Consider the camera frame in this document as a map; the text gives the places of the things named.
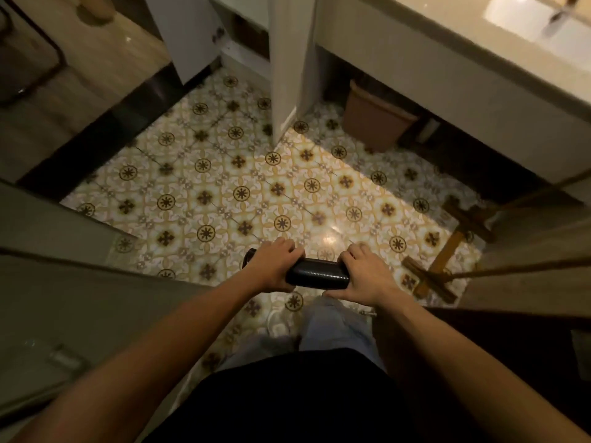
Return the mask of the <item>person's black shirt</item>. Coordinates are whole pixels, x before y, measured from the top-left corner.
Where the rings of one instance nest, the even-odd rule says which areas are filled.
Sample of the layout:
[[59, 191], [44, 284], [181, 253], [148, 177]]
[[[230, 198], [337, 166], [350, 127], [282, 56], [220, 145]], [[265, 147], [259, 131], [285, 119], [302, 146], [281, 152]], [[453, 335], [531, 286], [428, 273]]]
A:
[[298, 351], [202, 380], [143, 443], [489, 443], [465, 413], [424, 423], [351, 349]]

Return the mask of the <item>brown plastic waste bin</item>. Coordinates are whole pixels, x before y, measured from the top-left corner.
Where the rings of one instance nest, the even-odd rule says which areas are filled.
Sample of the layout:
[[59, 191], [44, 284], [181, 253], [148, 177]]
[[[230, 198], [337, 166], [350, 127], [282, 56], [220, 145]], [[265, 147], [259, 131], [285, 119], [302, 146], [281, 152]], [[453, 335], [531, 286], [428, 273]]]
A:
[[371, 94], [351, 79], [342, 128], [366, 150], [384, 153], [394, 148], [418, 119], [418, 115]]

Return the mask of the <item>glass shower door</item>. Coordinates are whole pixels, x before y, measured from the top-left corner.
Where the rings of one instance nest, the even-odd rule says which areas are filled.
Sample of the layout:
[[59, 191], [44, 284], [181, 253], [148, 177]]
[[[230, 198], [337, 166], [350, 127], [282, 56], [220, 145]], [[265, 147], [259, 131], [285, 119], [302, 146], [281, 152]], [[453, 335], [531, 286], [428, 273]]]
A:
[[0, 178], [0, 443], [209, 287], [136, 271], [143, 242]]

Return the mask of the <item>person's left forearm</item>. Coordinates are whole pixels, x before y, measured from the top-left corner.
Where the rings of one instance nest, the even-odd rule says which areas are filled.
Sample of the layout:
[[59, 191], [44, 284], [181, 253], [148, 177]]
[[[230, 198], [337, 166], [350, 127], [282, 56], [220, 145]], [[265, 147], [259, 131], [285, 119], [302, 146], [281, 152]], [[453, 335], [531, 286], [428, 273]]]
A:
[[236, 313], [264, 290], [242, 270], [197, 294], [59, 395], [9, 443], [134, 443]]

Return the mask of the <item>wooden towel rack stand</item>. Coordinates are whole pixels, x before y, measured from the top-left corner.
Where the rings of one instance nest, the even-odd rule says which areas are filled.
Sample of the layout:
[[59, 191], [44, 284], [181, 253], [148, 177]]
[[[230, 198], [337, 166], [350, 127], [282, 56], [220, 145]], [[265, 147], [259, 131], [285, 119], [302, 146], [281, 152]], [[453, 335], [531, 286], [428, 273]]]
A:
[[455, 198], [448, 198], [442, 209], [453, 217], [458, 225], [454, 232], [443, 245], [438, 255], [428, 268], [424, 268], [411, 257], [406, 257], [402, 265], [417, 279], [417, 284], [412, 288], [412, 294], [424, 299], [430, 292], [435, 293], [445, 304], [453, 305], [457, 301], [457, 295], [447, 288], [450, 278], [445, 273], [447, 263], [454, 256], [459, 245], [469, 236], [480, 237], [486, 243], [494, 242], [495, 235], [486, 226], [486, 222], [496, 215], [498, 206], [479, 207], [472, 206], [467, 210], [460, 207]]

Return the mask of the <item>white sink basin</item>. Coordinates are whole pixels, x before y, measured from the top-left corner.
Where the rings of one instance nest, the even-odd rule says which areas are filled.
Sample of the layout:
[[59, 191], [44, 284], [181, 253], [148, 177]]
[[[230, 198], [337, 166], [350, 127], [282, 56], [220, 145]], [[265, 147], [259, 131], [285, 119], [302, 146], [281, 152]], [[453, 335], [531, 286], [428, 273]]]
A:
[[543, 28], [555, 8], [551, 0], [490, 0], [483, 17], [571, 66], [591, 73], [591, 0], [579, 0], [560, 30], [553, 36], [543, 36]]

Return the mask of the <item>white cabinet door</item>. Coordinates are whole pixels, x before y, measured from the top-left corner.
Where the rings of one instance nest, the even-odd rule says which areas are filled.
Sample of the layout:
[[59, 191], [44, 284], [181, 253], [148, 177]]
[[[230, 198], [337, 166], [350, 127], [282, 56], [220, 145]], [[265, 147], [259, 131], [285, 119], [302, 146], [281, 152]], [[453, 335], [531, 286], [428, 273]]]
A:
[[145, 2], [183, 84], [219, 57], [222, 24], [210, 0]]

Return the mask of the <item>person's right forearm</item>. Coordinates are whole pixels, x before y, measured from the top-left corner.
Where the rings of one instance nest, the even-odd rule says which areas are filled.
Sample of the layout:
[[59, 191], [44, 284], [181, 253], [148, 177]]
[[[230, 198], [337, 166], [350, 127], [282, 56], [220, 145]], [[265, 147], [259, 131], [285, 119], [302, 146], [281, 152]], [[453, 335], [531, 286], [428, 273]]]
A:
[[499, 360], [406, 293], [385, 290], [377, 305], [402, 326], [497, 443], [591, 443], [589, 434]]

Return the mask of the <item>person's right hand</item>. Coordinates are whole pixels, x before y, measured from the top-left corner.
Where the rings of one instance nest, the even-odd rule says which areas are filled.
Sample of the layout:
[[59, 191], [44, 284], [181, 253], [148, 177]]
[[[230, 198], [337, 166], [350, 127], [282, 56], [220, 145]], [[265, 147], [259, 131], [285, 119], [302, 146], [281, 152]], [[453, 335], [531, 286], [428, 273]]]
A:
[[339, 262], [349, 272], [348, 299], [344, 301], [375, 308], [406, 295], [396, 285], [389, 266], [365, 243], [351, 244], [340, 254]]

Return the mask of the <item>chrome faucet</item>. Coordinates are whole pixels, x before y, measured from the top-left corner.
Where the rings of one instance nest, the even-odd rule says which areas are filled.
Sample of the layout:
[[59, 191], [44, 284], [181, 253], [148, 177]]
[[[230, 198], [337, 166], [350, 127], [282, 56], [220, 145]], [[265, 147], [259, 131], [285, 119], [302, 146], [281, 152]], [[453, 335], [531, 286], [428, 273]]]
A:
[[543, 28], [543, 36], [553, 36], [564, 25], [567, 18], [576, 8], [579, 0], [551, 0], [556, 8], [550, 15], [547, 25]]

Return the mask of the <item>white vanity cabinet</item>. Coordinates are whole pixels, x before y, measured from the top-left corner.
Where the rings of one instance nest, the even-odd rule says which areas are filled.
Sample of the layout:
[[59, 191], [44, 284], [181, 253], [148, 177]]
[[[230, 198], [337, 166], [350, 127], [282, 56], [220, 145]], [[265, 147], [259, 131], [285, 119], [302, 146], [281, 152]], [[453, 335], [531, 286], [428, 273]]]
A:
[[484, 19], [490, 0], [268, 0], [272, 139], [336, 56], [548, 182], [591, 170], [591, 73]]

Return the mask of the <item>person's left hand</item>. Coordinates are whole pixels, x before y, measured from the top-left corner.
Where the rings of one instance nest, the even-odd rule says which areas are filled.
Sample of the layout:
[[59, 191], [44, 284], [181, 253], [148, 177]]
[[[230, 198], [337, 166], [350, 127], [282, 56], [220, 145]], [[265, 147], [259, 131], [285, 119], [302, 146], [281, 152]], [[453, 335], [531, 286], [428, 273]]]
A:
[[287, 272], [305, 257], [305, 249], [291, 238], [278, 237], [262, 243], [246, 267], [240, 271], [253, 295], [262, 292], [290, 293], [294, 285], [287, 282]]

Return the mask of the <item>person's blue jeans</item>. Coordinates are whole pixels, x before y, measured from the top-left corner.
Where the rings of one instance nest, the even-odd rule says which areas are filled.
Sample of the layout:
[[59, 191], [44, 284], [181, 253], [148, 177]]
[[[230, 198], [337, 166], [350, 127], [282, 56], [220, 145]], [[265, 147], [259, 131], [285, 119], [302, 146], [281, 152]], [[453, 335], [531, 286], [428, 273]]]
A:
[[372, 329], [361, 314], [337, 299], [316, 297], [302, 310], [299, 337], [271, 337], [268, 330], [247, 337], [217, 371], [295, 352], [349, 349], [385, 371]]

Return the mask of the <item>person's white shoe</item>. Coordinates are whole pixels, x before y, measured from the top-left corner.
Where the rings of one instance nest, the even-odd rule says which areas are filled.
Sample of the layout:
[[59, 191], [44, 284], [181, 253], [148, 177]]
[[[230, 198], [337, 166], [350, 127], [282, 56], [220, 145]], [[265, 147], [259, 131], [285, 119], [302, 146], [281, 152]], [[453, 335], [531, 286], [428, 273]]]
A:
[[285, 307], [272, 309], [267, 318], [267, 330], [271, 337], [299, 337], [302, 314]]

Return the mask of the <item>black cylindrical case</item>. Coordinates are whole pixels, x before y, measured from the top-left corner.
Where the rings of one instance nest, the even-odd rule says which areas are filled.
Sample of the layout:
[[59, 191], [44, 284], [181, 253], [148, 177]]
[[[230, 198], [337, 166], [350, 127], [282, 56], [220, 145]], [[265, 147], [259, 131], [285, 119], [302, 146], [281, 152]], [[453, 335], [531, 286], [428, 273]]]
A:
[[[247, 254], [251, 255], [250, 260], [255, 252], [255, 250], [247, 252]], [[232, 281], [243, 283], [244, 292], [250, 293], [248, 285], [245, 283], [245, 277], [241, 276], [240, 272], [232, 276]], [[344, 289], [349, 283], [349, 272], [343, 263], [313, 260], [305, 257], [287, 272], [287, 282], [294, 285], [295, 288], [302, 286], [325, 290]]]

